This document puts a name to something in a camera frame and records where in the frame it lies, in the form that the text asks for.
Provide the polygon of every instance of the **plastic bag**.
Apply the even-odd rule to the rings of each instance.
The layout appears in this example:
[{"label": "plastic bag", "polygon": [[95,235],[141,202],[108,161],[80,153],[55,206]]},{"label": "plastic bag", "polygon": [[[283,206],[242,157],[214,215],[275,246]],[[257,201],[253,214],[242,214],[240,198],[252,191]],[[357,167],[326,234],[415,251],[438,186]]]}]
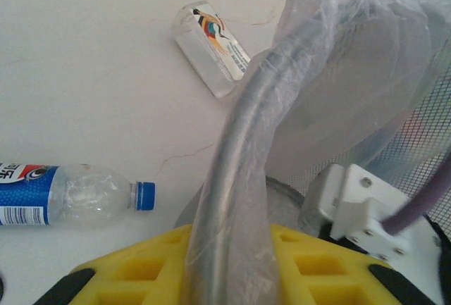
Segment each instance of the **plastic bag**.
[{"label": "plastic bag", "polygon": [[245,73],[204,184],[186,302],[278,303],[265,166],[284,180],[375,132],[382,149],[433,85],[450,1],[287,0],[273,47]]}]

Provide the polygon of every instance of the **screw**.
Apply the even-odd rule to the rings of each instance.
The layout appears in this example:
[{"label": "screw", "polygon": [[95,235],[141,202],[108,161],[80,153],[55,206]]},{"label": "screw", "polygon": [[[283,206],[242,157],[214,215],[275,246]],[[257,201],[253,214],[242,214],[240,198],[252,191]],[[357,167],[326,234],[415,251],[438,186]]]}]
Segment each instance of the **screw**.
[{"label": "screw", "polygon": [[360,184],[362,184],[362,187],[370,187],[373,185],[373,181],[365,177],[360,180]]},{"label": "screw", "polygon": [[400,256],[404,255],[404,250],[400,249],[399,247],[397,247],[396,249],[393,249],[394,252],[396,252],[397,254],[399,254]]},{"label": "screw", "polygon": [[438,247],[442,246],[442,242],[440,241],[440,238],[434,236],[434,244]]},{"label": "screw", "polygon": [[354,244],[358,244],[359,243],[359,238],[357,238],[357,237],[351,236],[351,237],[348,237],[348,239],[351,242],[353,242]]}]

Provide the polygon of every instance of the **bottle label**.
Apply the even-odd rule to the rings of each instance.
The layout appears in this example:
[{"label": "bottle label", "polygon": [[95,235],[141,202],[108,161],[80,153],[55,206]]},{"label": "bottle label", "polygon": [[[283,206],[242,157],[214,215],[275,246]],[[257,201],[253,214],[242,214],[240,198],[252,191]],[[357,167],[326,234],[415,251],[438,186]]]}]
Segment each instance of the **bottle label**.
[{"label": "bottle label", "polygon": [[209,4],[191,9],[210,45],[218,52],[235,81],[241,80],[250,57]]},{"label": "bottle label", "polygon": [[48,225],[56,166],[0,163],[0,225]]}]

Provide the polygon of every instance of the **clear plastic bottle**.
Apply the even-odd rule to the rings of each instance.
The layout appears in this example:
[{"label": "clear plastic bottle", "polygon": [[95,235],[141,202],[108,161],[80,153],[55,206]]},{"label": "clear plastic bottle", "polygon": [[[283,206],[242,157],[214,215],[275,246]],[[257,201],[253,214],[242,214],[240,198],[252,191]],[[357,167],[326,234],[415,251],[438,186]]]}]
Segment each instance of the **clear plastic bottle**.
[{"label": "clear plastic bottle", "polygon": [[132,184],[98,166],[0,163],[1,225],[103,226],[129,210],[152,210],[155,184]]}]

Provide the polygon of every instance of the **yellow foam block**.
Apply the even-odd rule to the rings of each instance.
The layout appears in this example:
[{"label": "yellow foam block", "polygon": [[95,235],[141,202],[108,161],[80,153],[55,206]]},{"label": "yellow foam block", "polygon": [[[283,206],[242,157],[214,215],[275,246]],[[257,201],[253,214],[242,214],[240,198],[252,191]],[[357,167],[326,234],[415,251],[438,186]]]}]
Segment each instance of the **yellow foam block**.
[{"label": "yellow foam block", "polygon": [[[272,225],[284,305],[399,305],[368,271],[386,264],[300,232]],[[70,305],[176,305],[191,226],[78,266],[94,277]]]}]

